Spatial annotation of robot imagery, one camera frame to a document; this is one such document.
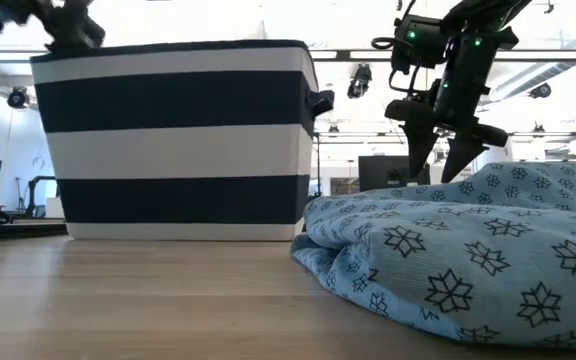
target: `light blue blanket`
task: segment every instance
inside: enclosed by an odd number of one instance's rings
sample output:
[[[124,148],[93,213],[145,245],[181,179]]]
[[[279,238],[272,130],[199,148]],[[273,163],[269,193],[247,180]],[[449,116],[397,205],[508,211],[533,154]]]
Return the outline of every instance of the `light blue blanket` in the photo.
[[[451,339],[576,347],[576,165],[323,197],[293,258],[322,286]]]

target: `ceiling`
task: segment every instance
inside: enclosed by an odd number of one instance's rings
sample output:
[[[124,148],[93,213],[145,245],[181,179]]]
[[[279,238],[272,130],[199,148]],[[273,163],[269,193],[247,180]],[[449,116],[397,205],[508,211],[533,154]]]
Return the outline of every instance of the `ceiling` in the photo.
[[[456,3],[455,0],[419,0],[412,12],[441,17]],[[545,14],[547,3],[547,0],[534,0],[511,23],[520,38],[517,49],[576,49],[576,0],[552,0],[554,10]],[[288,38],[303,40],[316,50],[370,49],[372,38],[391,36],[393,20],[401,16],[396,6],[397,0],[97,0],[90,14],[107,31],[105,46]],[[0,35],[0,50],[41,50],[49,41],[41,24],[31,21],[25,27],[6,28]],[[531,53],[530,57],[545,60],[494,64],[488,79],[493,95],[496,90],[497,94],[507,95],[513,91],[519,94],[500,96],[501,101],[484,106],[478,115],[481,122],[507,131],[531,131],[535,123],[543,124],[549,132],[576,131],[576,66],[548,63],[548,57],[552,57],[548,53]],[[370,90],[364,97],[351,100],[346,91],[355,66],[353,63],[316,63],[320,87],[337,93],[335,110],[317,120],[317,130],[326,132],[331,124],[337,124],[342,132],[397,132],[398,124],[383,116],[385,106],[392,99],[401,98],[401,94],[388,87],[389,63],[370,63],[374,79]],[[439,68],[422,70],[416,87],[429,86],[433,79],[441,77],[442,71]],[[29,85],[29,76],[27,64],[0,64],[0,91],[9,91],[14,85]],[[547,81],[552,95],[545,99],[527,97],[526,91],[520,90],[528,80],[532,81],[528,83],[531,88]],[[408,81],[406,76],[398,74],[394,83],[406,87]],[[323,146],[322,159],[326,161],[354,159],[359,154],[374,152],[406,151],[404,145],[370,145],[386,141],[384,139],[326,140],[358,143]],[[387,141],[397,142],[399,137],[395,134]],[[555,150],[558,154],[576,153],[576,138],[547,138],[546,146],[553,153]]]

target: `navy and white striped basket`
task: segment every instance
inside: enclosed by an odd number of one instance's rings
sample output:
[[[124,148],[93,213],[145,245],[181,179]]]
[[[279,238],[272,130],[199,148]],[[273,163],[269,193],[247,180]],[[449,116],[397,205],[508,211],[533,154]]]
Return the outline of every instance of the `navy and white striped basket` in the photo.
[[[32,71],[74,238],[301,231],[314,117],[332,104],[304,43],[103,48],[36,57]]]

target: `desk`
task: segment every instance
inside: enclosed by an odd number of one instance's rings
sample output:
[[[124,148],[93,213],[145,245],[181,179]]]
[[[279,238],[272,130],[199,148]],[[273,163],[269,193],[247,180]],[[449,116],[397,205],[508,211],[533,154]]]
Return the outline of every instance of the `desk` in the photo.
[[[0,242],[0,360],[576,360],[410,330],[322,290],[288,248]]]

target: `wooden tabletop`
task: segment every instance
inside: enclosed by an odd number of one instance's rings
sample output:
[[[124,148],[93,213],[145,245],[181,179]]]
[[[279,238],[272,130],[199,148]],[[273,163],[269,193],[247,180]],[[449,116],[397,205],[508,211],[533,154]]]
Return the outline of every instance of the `wooden tabletop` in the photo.
[[[288,243],[0,242],[0,360],[576,359],[472,348],[322,290]]]

